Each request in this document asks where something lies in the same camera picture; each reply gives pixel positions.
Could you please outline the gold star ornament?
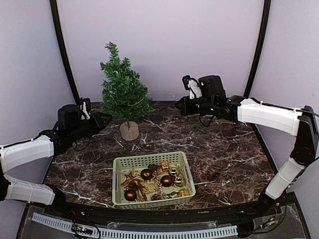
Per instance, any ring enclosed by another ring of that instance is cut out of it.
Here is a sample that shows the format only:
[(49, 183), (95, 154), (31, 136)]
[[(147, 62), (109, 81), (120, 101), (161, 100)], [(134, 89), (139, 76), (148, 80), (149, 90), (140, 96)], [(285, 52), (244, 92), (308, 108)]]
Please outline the gold star ornament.
[(125, 180), (121, 183), (121, 186), (124, 187), (128, 185), (130, 182), (139, 179), (141, 174), (136, 171), (134, 168), (131, 168), (127, 174), (124, 174)]

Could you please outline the small green christmas tree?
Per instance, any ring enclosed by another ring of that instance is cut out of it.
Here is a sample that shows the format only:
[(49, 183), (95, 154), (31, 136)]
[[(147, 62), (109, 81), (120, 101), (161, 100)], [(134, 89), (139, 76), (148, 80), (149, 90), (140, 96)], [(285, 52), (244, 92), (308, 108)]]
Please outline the small green christmas tree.
[(139, 125), (134, 121), (144, 117), (153, 109), (147, 87), (140, 81), (138, 72), (131, 68), (129, 58), (120, 58), (118, 47), (109, 42), (105, 45), (109, 60), (100, 63), (105, 74), (101, 111), (122, 120), (122, 139), (132, 141), (139, 136)]

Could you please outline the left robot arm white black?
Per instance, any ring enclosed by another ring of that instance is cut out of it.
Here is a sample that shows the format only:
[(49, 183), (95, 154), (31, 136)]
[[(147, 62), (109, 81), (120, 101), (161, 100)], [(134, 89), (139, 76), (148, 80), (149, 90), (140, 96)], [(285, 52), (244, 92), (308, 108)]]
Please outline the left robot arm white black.
[(59, 217), (70, 213), (70, 205), (57, 198), (53, 186), (35, 184), (13, 178), (7, 172), (38, 159), (52, 158), (65, 153), (83, 138), (90, 138), (103, 130), (112, 116), (90, 112), (88, 101), (82, 105), (65, 105), (57, 112), (53, 129), (43, 130), (34, 138), (0, 147), (0, 199), (50, 205)]

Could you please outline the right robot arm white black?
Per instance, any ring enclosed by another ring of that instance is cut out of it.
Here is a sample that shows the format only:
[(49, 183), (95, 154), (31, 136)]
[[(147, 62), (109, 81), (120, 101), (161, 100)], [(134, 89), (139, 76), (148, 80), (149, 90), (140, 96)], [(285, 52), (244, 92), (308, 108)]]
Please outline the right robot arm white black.
[(309, 106), (288, 108), (258, 101), (255, 98), (232, 96), (230, 98), (183, 97), (175, 103), (181, 115), (211, 115), (232, 122), (252, 123), (283, 131), (296, 138), (294, 148), (264, 191), (265, 197), (255, 204), (254, 211), (265, 216), (274, 207), (273, 200), (315, 162), (319, 144), (319, 130)]

